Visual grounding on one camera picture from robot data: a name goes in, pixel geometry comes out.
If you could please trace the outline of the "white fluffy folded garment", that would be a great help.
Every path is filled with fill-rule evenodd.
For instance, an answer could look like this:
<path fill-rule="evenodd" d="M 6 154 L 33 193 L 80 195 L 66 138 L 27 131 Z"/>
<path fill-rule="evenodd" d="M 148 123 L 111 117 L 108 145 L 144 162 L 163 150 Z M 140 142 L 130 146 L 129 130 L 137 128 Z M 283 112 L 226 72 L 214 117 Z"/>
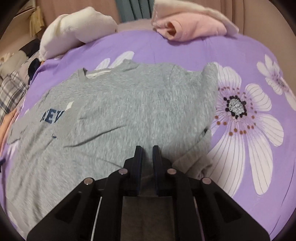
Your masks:
<path fill-rule="evenodd" d="M 87 44 L 118 31 L 118 24 L 111 17 L 86 7 L 72 14 L 57 17 L 43 33 L 39 61 L 63 55 L 70 49 Z"/>

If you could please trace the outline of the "plaid grey pillow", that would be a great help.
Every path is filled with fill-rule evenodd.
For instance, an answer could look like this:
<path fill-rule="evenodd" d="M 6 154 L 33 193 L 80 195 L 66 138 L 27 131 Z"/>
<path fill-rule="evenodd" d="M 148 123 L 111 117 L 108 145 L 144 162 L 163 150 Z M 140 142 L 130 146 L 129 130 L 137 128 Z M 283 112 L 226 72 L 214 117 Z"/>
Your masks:
<path fill-rule="evenodd" d="M 4 78 L 0 92 L 1 123 L 3 122 L 5 115 L 16 108 L 28 89 L 29 87 L 21 80 L 19 73 L 16 71 L 8 74 Z"/>

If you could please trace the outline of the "pink curtain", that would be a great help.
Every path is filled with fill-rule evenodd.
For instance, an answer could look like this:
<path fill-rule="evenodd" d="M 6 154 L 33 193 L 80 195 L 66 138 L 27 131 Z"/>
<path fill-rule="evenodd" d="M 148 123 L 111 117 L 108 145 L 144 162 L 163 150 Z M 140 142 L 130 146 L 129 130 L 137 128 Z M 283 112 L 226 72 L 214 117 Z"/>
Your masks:
<path fill-rule="evenodd" d="M 206 7 L 216 9 L 229 18 L 239 32 L 250 37 L 271 25 L 279 11 L 270 1 L 195 1 Z M 41 8 L 46 26 L 62 14 L 71 14 L 87 6 L 93 7 L 112 18 L 119 24 L 123 17 L 115 1 L 37 1 Z"/>

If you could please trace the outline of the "purple floral bed sheet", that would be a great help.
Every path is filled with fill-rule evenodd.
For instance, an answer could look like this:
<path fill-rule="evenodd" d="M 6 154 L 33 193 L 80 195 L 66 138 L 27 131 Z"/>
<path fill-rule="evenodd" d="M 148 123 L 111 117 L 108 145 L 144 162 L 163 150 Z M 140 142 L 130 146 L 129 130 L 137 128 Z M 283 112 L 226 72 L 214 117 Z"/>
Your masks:
<path fill-rule="evenodd" d="M 41 65 L 17 119 L 77 70 L 111 69 L 124 60 L 170 63 L 195 72 L 209 63 L 217 66 L 207 153 L 211 165 L 205 176 L 275 238 L 295 210 L 295 95 L 274 54 L 250 37 L 207 37 L 186 43 L 168 41 L 153 31 L 104 37 Z M 1 207 L 7 214 L 6 180 L 15 150 L 6 141 L 1 157 Z M 152 175 L 149 180 L 143 177 L 141 196 L 126 201 L 124 240 L 172 239 L 167 223 L 171 202 L 156 200 L 152 186 Z"/>

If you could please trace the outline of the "teal curtain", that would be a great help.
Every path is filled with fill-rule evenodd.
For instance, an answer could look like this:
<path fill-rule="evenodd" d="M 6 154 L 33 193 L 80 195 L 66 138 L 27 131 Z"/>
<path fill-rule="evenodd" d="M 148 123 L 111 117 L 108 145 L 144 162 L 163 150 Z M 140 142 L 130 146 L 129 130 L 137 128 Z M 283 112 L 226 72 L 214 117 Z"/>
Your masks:
<path fill-rule="evenodd" d="M 116 0 L 115 2 L 122 23 L 152 17 L 154 0 Z"/>

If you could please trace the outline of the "pink folded garment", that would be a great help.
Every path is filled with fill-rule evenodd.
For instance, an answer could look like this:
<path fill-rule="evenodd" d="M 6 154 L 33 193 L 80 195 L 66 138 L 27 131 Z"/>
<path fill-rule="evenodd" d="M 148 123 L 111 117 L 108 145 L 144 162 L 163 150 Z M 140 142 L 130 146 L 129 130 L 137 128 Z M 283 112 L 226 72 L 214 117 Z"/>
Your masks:
<path fill-rule="evenodd" d="M 199 37 L 225 36 L 224 24 L 211 16 L 179 13 L 155 21 L 156 31 L 170 41 L 186 42 Z"/>

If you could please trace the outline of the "grey New York sweatshirt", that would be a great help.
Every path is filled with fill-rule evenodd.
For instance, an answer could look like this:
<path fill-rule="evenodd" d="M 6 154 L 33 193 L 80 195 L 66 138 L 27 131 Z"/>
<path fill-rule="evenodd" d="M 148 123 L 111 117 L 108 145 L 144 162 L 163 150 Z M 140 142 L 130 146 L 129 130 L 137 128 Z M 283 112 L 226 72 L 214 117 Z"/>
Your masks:
<path fill-rule="evenodd" d="M 157 145 L 175 169 L 206 175 L 217 66 L 188 71 L 170 63 L 124 60 L 111 69 L 77 70 L 12 125 L 16 147 L 6 180 L 6 209 L 23 237 L 84 178 L 121 168 L 136 146 L 152 175 Z"/>

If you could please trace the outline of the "dark navy garment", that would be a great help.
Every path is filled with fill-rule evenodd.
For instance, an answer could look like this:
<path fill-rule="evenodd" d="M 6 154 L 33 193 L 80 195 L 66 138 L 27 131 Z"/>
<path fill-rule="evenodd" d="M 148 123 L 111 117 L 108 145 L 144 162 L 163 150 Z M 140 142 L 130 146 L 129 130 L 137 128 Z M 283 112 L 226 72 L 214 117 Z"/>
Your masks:
<path fill-rule="evenodd" d="M 30 85 L 30 82 L 32 81 L 35 72 L 37 71 L 37 69 L 41 66 L 41 62 L 39 61 L 38 58 L 35 58 L 29 65 L 28 68 L 28 76 L 29 76 L 29 80 L 28 80 L 28 85 Z"/>

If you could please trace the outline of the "beige pillow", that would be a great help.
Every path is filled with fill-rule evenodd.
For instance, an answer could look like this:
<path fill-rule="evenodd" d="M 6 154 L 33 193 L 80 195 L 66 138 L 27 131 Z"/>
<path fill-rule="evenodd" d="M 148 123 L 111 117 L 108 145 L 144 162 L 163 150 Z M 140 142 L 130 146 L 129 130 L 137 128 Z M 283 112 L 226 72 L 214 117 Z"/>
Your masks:
<path fill-rule="evenodd" d="M 26 53 L 22 50 L 16 52 L 6 62 L 1 65 L 1 77 L 5 78 L 28 60 Z"/>

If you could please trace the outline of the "orange patterned folded garment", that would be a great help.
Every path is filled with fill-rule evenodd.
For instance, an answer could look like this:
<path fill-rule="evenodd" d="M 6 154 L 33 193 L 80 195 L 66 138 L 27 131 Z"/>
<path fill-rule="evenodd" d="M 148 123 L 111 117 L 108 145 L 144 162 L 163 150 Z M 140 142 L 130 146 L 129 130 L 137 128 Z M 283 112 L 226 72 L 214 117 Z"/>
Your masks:
<path fill-rule="evenodd" d="M 0 141 L 1 141 L 1 153 L 3 152 L 4 149 L 4 144 L 7 139 L 7 135 L 9 132 L 9 128 L 13 124 L 13 122 L 16 119 L 16 116 L 18 115 L 18 110 L 15 108 L 13 111 L 10 113 L 6 114 L 3 122 L 1 124 L 1 136 L 0 136 Z"/>

